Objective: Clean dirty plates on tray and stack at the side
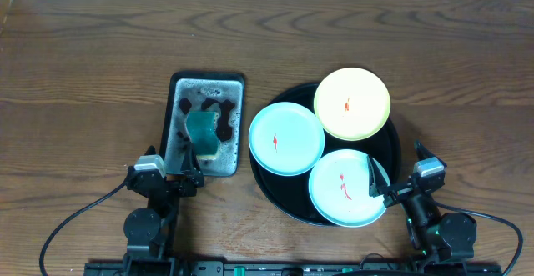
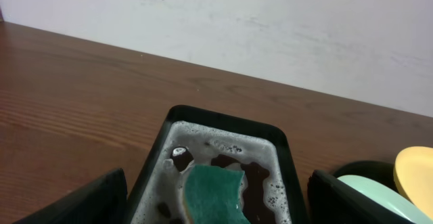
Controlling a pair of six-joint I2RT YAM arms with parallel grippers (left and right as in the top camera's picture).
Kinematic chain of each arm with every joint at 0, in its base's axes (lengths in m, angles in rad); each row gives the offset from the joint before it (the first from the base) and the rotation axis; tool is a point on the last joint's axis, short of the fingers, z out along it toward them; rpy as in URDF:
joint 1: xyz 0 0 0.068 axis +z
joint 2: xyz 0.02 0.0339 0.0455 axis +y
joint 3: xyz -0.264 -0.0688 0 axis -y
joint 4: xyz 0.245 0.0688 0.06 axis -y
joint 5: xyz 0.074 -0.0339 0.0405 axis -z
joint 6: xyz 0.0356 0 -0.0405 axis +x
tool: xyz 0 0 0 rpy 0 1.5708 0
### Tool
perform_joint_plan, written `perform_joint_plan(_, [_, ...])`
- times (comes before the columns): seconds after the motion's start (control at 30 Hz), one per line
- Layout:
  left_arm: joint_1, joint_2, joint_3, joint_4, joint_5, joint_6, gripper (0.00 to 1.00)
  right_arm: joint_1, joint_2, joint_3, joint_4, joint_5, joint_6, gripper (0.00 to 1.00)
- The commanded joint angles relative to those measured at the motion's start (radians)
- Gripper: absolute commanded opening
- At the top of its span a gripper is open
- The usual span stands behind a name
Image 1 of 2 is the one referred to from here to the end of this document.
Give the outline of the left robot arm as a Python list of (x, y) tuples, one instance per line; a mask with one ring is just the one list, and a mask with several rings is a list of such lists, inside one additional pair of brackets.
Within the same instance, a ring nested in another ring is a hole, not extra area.
[(126, 188), (145, 197), (148, 204), (134, 210), (124, 222), (128, 243), (121, 275), (191, 274), (191, 264), (173, 256), (179, 200), (194, 197), (204, 186), (204, 174), (191, 142), (185, 145), (180, 174), (183, 177), (178, 180), (167, 179), (165, 163), (153, 146), (128, 167)]

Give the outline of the light blue plate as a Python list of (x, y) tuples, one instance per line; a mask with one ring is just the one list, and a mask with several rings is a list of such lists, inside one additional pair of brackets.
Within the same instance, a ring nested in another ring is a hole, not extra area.
[(308, 189), (315, 209), (335, 225), (358, 228), (386, 211), (384, 197), (369, 195), (368, 155), (353, 149), (326, 154), (312, 168)]
[(279, 176), (312, 169), (325, 148), (324, 130), (306, 107), (291, 102), (261, 109), (249, 127), (249, 149), (256, 162)]

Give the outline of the yellow plate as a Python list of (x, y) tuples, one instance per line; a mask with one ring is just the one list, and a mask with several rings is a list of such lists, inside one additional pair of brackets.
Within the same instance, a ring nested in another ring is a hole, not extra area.
[(314, 95), (314, 112), (323, 129), (345, 141), (371, 137), (390, 115), (386, 85), (363, 68), (342, 68), (330, 73)]

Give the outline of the light blue plate front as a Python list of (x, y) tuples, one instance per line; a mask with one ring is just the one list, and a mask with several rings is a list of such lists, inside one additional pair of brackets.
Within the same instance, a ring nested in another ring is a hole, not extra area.
[(386, 211), (384, 197), (369, 195), (368, 155), (353, 149), (326, 154), (312, 168), (308, 189), (315, 209), (335, 225), (358, 228)]

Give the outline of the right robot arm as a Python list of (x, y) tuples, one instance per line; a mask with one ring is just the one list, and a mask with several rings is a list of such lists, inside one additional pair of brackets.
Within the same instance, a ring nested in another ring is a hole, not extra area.
[(440, 213), (431, 193), (444, 185), (446, 163), (418, 141), (415, 150), (418, 161), (404, 183), (387, 183), (375, 160), (368, 157), (369, 195), (382, 197), (387, 208), (397, 204), (403, 208), (414, 248), (422, 252), (408, 263), (412, 271), (424, 273), (428, 266), (464, 265), (474, 257), (476, 220), (466, 213)]

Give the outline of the green yellow scrubbing sponge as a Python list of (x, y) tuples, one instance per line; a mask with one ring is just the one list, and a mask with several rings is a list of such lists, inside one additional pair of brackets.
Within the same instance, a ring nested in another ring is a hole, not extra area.
[(219, 151), (216, 126), (219, 114), (216, 112), (193, 111), (185, 120), (185, 127), (193, 150), (202, 159), (215, 159)]

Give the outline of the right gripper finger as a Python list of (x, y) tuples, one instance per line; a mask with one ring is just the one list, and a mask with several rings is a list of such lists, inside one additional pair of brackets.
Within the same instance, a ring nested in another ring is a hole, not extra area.
[(383, 195), (389, 187), (387, 183), (389, 177), (382, 172), (379, 163), (371, 156), (367, 156), (367, 165), (369, 172), (369, 196), (376, 198)]
[(435, 154), (428, 150), (419, 140), (414, 142), (414, 148), (419, 161), (436, 157)]

